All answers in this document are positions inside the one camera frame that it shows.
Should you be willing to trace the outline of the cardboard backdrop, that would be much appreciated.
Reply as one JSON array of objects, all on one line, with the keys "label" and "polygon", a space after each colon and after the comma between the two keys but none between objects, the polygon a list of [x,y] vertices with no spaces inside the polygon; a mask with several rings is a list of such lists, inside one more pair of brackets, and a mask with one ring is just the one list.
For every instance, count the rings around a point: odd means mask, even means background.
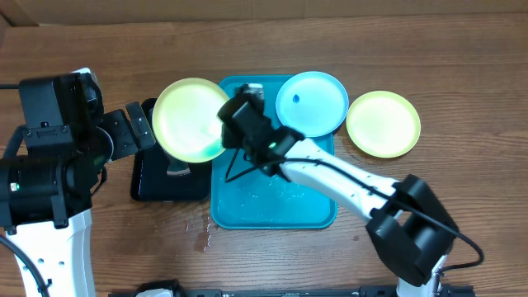
[{"label": "cardboard backdrop", "polygon": [[13,26],[526,11],[527,0],[1,0]]}]

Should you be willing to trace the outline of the yellow plate with blue stain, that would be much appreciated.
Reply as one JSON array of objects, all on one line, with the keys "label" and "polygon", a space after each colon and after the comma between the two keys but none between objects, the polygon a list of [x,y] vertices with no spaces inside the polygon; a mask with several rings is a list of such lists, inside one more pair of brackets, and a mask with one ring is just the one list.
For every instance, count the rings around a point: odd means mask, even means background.
[{"label": "yellow plate with blue stain", "polygon": [[414,106],[388,91],[359,96],[346,116],[346,130],[354,145],[377,158],[397,158],[408,153],[419,140],[421,128]]}]

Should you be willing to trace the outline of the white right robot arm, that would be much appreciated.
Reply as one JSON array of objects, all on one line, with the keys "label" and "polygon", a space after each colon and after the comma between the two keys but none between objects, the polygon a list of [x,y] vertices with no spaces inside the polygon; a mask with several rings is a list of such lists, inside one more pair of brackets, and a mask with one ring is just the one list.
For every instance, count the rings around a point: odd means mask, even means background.
[{"label": "white right robot arm", "polygon": [[327,153],[264,114],[262,86],[243,84],[219,110],[222,144],[245,152],[252,170],[306,186],[365,222],[379,259],[398,278],[398,296],[438,296],[441,273],[458,228],[432,189],[366,172]]}]

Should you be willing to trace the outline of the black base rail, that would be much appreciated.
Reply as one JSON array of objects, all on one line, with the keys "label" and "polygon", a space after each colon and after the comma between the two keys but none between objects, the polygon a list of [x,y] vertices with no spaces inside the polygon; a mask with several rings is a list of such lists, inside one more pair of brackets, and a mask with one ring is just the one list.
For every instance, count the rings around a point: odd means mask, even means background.
[{"label": "black base rail", "polygon": [[160,280],[144,283],[135,290],[114,291],[109,297],[140,296],[147,290],[165,290],[175,297],[397,297],[395,285],[364,285],[344,290],[238,290],[220,289],[187,290],[178,280]]}]

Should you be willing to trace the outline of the light blue plate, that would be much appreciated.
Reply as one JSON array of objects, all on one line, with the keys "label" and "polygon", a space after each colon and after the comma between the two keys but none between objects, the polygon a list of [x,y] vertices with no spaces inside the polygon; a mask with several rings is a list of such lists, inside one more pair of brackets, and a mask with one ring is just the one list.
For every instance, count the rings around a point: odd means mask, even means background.
[{"label": "light blue plate", "polygon": [[309,71],[288,79],[278,91],[276,114],[281,124],[306,137],[331,134],[345,120],[347,90],[328,73]]}]

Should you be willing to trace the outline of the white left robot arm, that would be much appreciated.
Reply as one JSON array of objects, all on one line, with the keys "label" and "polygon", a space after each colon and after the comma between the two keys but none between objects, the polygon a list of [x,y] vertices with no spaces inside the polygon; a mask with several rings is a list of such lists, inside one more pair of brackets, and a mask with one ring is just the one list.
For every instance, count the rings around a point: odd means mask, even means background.
[{"label": "white left robot arm", "polygon": [[155,144],[138,102],[105,111],[89,68],[28,78],[16,89],[25,122],[1,159],[1,243],[29,296],[93,296],[92,197],[106,165]]}]

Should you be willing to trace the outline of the black rectangular water tray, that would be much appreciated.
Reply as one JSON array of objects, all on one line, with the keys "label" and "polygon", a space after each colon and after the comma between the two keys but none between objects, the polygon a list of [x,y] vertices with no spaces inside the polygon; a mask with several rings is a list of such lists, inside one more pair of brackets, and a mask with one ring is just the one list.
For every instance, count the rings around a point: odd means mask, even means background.
[{"label": "black rectangular water tray", "polygon": [[188,173],[169,174],[173,162],[159,144],[134,156],[130,196],[143,202],[197,202],[210,195],[212,162],[190,163]]}]

